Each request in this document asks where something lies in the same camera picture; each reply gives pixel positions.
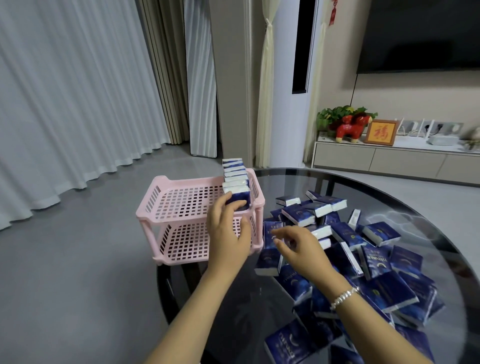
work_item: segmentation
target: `black television screen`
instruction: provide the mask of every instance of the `black television screen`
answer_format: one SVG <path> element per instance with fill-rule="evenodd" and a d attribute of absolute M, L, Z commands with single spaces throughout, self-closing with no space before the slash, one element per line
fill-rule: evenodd
<path fill-rule="evenodd" d="M 480 0 L 372 0 L 358 73 L 480 68 Z"/>

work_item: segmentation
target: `red tassel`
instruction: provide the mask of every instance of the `red tassel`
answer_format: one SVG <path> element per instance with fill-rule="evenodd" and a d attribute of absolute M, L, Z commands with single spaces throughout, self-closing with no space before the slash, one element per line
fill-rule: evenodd
<path fill-rule="evenodd" d="M 336 5 L 337 4 L 338 4 L 338 0 L 334 0 L 333 1 L 332 15 L 330 16 L 330 25 L 333 25 L 335 23 Z"/>

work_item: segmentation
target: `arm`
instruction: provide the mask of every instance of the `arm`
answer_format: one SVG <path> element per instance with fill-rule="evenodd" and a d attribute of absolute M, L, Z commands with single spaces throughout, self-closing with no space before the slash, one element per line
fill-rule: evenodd
<path fill-rule="evenodd" d="M 146 364 L 200 362 L 215 315 L 250 252 L 250 222 L 241 219 L 238 238 L 232 227 L 233 212 L 246 201 L 232 202 L 222 210 L 230 197 L 231 193 L 223 195 L 208 211 L 208 268 Z"/>
<path fill-rule="evenodd" d="M 296 242 L 295 250 L 281 240 L 275 245 L 286 260 L 333 302 L 352 289 L 347 280 L 330 264 L 317 239 L 305 228 L 287 226 L 273 231 L 278 238 Z M 402 335 L 383 320 L 358 294 L 347 298 L 336 308 L 355 348 L 367 364 L 431 364 Z"/>

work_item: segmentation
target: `curtain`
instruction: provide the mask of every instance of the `curtain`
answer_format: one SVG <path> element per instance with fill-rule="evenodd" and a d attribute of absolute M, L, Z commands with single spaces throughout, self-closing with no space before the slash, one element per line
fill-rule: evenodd
<path fill-rule="evenodd" d="M 0 229 L 170 142 L 133 1 L 1 1 L 0 79 Z"/>
<path fill-rule="evenodd" d="M 207 0 L 185 0 L 190 153 L 216 158 L 216 81 Z"/>
<path fill-rule="evenodd" d="M 308 111 L 308 121 L 307 121 L 307 133 L 305 135 L 305 146 L 303 149 L 303 162 L 308 163 L 312 160 L 313 156 L 313 146 L 315 144 L 315 139 L 317 137 L 317 113 L 318 113 L 318 101 L 320 97 L 320 86 L 322 82 L 322 63 L 323 63 L 323 54 L 324 54 L 324 44 L 325 44 L 325 33 L 328 27 L 328 22 L 330 20 L 329 10 L 330 2 L 324 0 L 324 5 L 322 7 L 322 24 L 320 26 L 320 32 L 318 35 L 318 42 L 316 47 L 315 54 L 315 64 L 313 69 L 313 79 L 312 79 L 312 91 L 310 94 L 310 106 Z"/>
<path fill-rule="evenodd" d="M 270 138 L 272 132 L 273 105 L 273 26 L 280 0 L 262 0 L 264 18 L 267 24 L 262 52 L 260 73 L 260 96 L 258 99 L 257 143 L 255 164 L 260 168 L 268 167 L 270 162 Z"/>
<path fill-rule="evenodd" d="M 158 92 L 173 144 L 189 140 L 183 0 L 138 0 Z"/>

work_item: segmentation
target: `hand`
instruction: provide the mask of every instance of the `hand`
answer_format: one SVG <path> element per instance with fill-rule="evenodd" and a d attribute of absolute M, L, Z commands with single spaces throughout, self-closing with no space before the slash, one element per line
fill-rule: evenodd
<path fill-rule="evenodd" d="M 286 226 L 272 230 L 272 234 L 278 238 L 274 239 L 274 243 L 284 258 L 297 272 L 315 285 L 322 285 L 324 280 L 336 274 L 317 238 L 306 228 Z M 290 249 L 280 239 L 294 240 L 295 247 Z"/>
<path fill-rule="evenodd" d="M 210 252 L 207 272 L 233 282 L 250 252 L 252 232 L 250 222 L 244 216 L 240 221 L 240 237 L 233 232 L 233 212 L 247 201 L 235 201 L 225 206 L 231 196 L 232 192 L 221 196 L 208 210 Z"/>

